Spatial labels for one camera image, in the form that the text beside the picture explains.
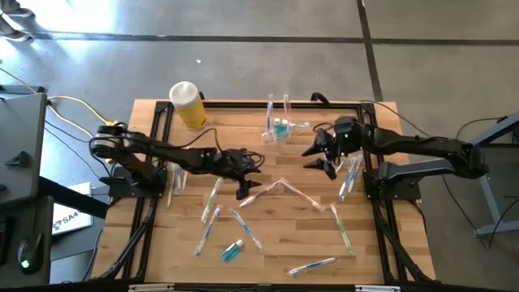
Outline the grey metal cart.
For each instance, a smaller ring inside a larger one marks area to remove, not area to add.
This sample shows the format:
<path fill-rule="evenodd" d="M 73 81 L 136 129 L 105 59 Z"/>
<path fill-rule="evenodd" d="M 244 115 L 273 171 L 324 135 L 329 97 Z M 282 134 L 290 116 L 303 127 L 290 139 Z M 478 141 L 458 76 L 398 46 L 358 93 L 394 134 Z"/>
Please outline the grey metal cart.
<path fill-rule="evenodd" d="M 491 126 L 470 138 L 481 148 L 490 171 L 474 181 L 452 178 L 461 210 L 476 238 L 519 231 L 519 112 L 486 118 Z"/>

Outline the white label strip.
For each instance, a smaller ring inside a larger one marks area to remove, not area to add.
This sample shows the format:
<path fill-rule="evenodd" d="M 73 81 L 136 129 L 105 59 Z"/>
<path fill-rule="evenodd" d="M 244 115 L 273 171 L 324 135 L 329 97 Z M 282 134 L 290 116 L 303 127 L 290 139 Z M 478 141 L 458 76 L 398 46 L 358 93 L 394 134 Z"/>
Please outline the white label strip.
<path fill-rule="evenodd" d="M 129 285 L 127 292 L 168 292 L 174 290 L 173 283 L 142 283 Z"/>
<path fill-rule="evenodd" d="M 356 285 L 355 292 L 401 292 L 400 286 Z"/>

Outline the black beam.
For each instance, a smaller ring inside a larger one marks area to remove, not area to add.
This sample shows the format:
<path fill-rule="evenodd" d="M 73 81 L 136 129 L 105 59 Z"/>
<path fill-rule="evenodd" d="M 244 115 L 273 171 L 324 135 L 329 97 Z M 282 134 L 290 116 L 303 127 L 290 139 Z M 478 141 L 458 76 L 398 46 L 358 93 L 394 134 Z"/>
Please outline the black beam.
<path fill-rule="evenodd" d="M 100 219 L 106 218 L 106 213 L 109 209 L 107 203 L 103 203 L 88 195 L 73 191 L 68 187 L 64 187 L 63 185 L 44 177 L 39 177 L 37 196 L 51 196 L 58 204 L 74 208 L 82 213 L 87 213 L 88 215 Z"/>

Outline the white printed sign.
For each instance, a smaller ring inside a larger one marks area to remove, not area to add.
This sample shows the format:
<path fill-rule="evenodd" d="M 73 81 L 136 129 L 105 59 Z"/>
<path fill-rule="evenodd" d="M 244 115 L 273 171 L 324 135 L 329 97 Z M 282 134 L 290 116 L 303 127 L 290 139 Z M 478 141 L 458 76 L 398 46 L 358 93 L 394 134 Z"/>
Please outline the white printed sign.
<path fill-rule="evenodd" d="M 54 203 L 52 236 L 58 236 L 93 225 L 92 215 Z"/>

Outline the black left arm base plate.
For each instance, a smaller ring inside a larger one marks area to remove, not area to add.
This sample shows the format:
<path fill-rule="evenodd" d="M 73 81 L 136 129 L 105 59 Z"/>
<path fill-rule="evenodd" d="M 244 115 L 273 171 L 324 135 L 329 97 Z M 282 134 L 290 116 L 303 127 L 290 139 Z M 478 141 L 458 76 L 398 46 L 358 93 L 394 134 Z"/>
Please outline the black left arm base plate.
<path fill-rule="evenodd" d="M 133 179 L 129 170 L 123 167 L 116 167 L 110 177 L 101 177 L 99 180 L 109 186 L 108 196 L 114 198 L 161 198 L 168 178 L 164 168 L 156 168 L 155 175 L 151 182 Z"/>

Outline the black computer mouse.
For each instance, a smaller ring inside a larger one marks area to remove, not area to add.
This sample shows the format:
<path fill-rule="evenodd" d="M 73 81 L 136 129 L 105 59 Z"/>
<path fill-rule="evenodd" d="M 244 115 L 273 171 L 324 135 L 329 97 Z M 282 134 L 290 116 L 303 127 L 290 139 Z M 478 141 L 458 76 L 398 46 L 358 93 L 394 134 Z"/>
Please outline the black computer mouse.
<path fill-rule="evenodd" d="M 17 260 L 19 269 L 23 274 L 38 272 L 43 265 L 43 241 L 42 233 L 26 235 L 19 244 Z"/>

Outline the yellow wipes canister white lid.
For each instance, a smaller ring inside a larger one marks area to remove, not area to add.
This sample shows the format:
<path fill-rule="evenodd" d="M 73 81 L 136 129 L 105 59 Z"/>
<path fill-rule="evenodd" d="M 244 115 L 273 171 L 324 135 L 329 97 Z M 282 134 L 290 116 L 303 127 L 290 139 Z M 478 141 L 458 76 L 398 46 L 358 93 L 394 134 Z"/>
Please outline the yellow wipes canister white lid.
<path fill-rule="evenodd" d="M 185 126 L 191 130 L 202 129 L 207 122 L 207 115 L 198 88 L 189 81 L 173 85 L 169 99 L 178 112 Z"/>

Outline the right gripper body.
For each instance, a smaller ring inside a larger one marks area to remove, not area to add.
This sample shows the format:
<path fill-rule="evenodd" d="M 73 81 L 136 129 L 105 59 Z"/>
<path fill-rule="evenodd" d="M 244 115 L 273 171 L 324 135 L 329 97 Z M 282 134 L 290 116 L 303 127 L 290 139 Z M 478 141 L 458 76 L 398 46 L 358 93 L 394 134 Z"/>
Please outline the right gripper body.
<path fill-rule="evenodd" d="M 330 127 L 322 130 L 326 158 L 337 159 L 358 151 L 362 146 L 362 132 L 362 124 L 356 118 L 339 117 Z"/>

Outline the person's shoe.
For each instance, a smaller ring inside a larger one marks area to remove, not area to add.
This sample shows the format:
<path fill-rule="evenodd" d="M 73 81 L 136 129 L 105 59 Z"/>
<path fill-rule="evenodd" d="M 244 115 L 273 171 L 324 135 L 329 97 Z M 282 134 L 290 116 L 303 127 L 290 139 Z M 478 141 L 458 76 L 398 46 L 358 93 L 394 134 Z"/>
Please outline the person's shoe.
<path fill-rule="evenodd" d="M 21 32 L 19 30 L 13 29 L 13 27 L 10 26 L 8 24 L 8 22 L 6 22 L 4 20 L 4 18 L 1 16 L 0 16 L 0 37 L 6 38 L 7 40 L 10 40 L 10 41 L 17 41 L 17 42 L 27 41 L 31 38 L 26 32 Z"/>
<path fill-rule="evenodd" d="M 10 17 L 27 18 L 34 15 L 32 10 L 21 7 L 17 0 L 0 0 L 0 11 Z"/>

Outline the orange yellow toothbrush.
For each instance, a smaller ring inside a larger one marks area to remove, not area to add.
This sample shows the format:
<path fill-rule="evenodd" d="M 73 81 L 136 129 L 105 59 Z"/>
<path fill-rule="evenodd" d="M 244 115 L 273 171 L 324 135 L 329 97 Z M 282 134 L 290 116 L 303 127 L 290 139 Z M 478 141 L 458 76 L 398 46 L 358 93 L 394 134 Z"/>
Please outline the orange yellow toothbrush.
<path fill-rule="evenodd" d="M 325 207 L 318 203 L 317 201 L 313 200 L 310 196 L 306 195 L 305 193 L 303 193 L 302 191 L 300 191 L 298 188 L 294 187 L 290 182 L 288 182 L 287 180 L 285 180 L 284 178 L 281 178 L 280 179 L 281 183 L 287 187 L 289 190 L 291 190 L 293 193 L 301 196 L 303 199 L 305 199 L 306 201 L 308 201 L 313 208 L 315 208 L 316 210 L 320 211 L 321 213 L 323 213 L 325 211 Z"/>

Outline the black bracket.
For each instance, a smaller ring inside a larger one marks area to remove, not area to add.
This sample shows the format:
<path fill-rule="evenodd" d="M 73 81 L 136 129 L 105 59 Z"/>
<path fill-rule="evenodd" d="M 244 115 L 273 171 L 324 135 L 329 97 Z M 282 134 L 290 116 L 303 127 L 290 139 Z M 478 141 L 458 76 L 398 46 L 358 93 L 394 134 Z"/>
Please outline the black bracket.
<path fill-rule="evenodd" d="M 20 167 L 20 168 L 28 168 L 31 163 L 31 156 L 25 152 L 20 151 L 17 155 L 7 160 L 4 165 Z"/>

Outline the clear acrylic organizer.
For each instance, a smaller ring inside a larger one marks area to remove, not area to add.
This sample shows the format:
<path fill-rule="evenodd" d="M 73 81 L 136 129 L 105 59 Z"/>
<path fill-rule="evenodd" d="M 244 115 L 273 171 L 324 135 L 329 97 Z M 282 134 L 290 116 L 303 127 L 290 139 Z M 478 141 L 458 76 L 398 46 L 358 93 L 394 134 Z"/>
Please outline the clear acrylic organizer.
<path fill-rule="evenodd" d="M 276 144 L 288 140 L 294 135 L 293 126 L 289 115 L 282 118 L 267 116 L 266 130 L 261 135 L 262 144 Z"/>

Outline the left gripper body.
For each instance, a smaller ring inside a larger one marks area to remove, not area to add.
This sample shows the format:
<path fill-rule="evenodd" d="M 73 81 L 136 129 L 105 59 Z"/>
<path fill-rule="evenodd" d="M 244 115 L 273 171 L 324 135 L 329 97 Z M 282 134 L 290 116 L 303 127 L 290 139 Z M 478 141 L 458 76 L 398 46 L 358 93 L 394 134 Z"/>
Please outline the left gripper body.
<path fill-rule="evenodd" d="M 260 155 L 246 148 L 229 148 L 217 152 L 211 159 L 210 174 L 238 181 L 246 176 L 242 173 L 244 164 L 255 164 L 260 167 Z"/>

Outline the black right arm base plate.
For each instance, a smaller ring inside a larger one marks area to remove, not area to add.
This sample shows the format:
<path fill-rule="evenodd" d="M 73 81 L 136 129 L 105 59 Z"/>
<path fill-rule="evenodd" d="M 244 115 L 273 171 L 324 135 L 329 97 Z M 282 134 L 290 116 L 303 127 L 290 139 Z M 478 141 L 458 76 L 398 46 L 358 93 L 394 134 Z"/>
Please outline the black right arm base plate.
<path fill-rule="evenodd" d="M 364 170 L 362 179 L 369 200 L 421 200 L 414 178 L 382 178 L 378 169 Z"/>

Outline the dark grey desk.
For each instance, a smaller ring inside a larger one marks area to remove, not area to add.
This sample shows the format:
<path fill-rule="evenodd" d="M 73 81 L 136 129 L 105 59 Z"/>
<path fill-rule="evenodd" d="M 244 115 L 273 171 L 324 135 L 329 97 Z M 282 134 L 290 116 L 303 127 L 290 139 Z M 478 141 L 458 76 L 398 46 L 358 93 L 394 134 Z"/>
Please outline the dark grey desk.
<path fill-rule="evenodd" d="M 42 197 L 0 208 L 0 290 L 49 283 L 50 248 L 54 201 Z M 32 274 L 24 274 L 18 261 L 19 245 L 29 235 L 41 234 L 36 257 L 41 267 Z"/>

